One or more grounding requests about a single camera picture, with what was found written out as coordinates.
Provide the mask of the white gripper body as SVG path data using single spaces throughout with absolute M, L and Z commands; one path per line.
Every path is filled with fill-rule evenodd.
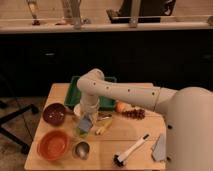
M 99 110 L 99 97 L 95 95 L 82 94 L 80 106 L 83 113 L 87 113 L 92 122 L 97 121 Z

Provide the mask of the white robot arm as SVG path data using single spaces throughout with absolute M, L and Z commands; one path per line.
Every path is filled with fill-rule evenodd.
M 88 113 L 104 96 L 163 114 L 167 171 L 213 171 L 213 92 L 201 87 L 173 90 L 107 82 L 99 69 L 82 75 L 77 87 L 80 104 Z

